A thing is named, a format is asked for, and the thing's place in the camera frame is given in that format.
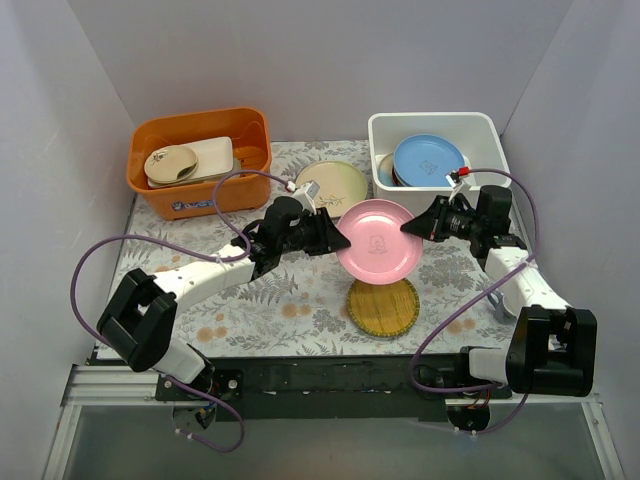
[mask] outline label on orange bin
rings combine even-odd
[[[173,202],[171,207],[175,212],[179,212],[180,210],[189,210],[192,208],[205,208],[205,207],[213,207],[213,200],[204,200],[202,202]]]

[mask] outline wall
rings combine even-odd
[[[640,471],[639,26],[638,2],[576,0],[503,138],[540,209],[545,274],[598,318],[596,381],[629,478]]]
[[[0,478],[26,479],[42,475],[71,363],[91,349],[69,279],[124,229],[132,122],[64,0],[0,0],[0,44]],[[83,276],[89,318],[116,253]]]
[[[69,0],[127,111],[248,104],[278,140],[366,138],[388,111],[500,132],[571,0]]]

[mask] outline round woven placemat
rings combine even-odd
[[[347,310],[361,330],[378,337],[395,337],[416,323],[420,299],[407,279],[391,285],[356,280],[347,294]]]

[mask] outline white plastic container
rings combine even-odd
[[[373,195],[399,203],[414,215],[424,212],[437,195],[450,195],[450,187],[387,187],[378,178],[378,165],[402,140],[428,133],[453,143],[471,168],[496,168],[508,172],[507,160],[493,121],[484,113],[378,113],[369,119],[369,148],[373,166]],[[511,180],[479,173],[469,177],[473,186],[465,196],[475,206],[481,185],[509,187]]]

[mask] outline orange bin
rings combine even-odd
[[[233,155],[242,169],[269,172],[271,144],[267,119],[252,108],[228,108],[156,118],[140,125],[131,138],[127,182],[166,220],[216,213],[213,189],[217,182],[153,189],[147,184],[144,162],[162,147],[215,137],[231,137]],[[270,180],[261,175],[241,175],[224,182],[218,194],[223,212],[264,205],[271,194]]]

